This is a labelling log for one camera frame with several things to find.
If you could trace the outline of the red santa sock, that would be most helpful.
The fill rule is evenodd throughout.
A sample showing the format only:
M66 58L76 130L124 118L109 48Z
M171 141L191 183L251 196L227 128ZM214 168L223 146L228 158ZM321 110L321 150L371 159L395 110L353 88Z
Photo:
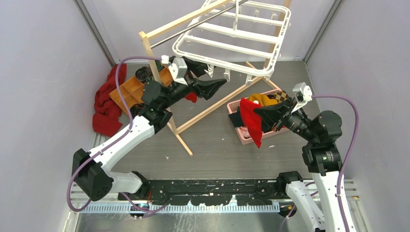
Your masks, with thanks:
M261 147L262 139L262 119L254 112L255 109L261 108L259 103L242 98L239 104L240 115L242 121L248 129L248 133L255 143L255 145Z
M191 92L185 96L185 99L189 100L192 103L196 103L198 96L194 92Z

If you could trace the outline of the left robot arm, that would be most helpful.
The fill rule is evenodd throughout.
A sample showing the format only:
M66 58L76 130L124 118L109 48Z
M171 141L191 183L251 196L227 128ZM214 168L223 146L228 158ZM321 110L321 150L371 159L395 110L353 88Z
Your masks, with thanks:
M161 62L169 68L172 77L170 85L154 79L146 80L142 94L143 107L135 116L129 115L129 124L90 151L79 149L74 153L68 191L76 184L94 202L113 192L130 193L135 199L143 200L148 194L143 176L113 172L112 168L134 147L167 125L173 115L168 110L170 106L191 93L208 100L227 82L226 79L189 77L183 58L163 55L161 58L146 59Z

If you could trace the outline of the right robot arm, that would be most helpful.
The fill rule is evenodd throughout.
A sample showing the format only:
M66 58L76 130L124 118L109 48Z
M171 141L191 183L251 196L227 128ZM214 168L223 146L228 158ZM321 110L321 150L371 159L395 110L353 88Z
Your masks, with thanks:
M342 136L342 119L333 111L322 111L309 119L303 111L310 97L295 97L257 108L254 112L272 129L287 128L307 141L302 158L320 197L318 206L297 171L278 175L276 192L290 198L311 232L355 232L344 188L343 161L336 146Z

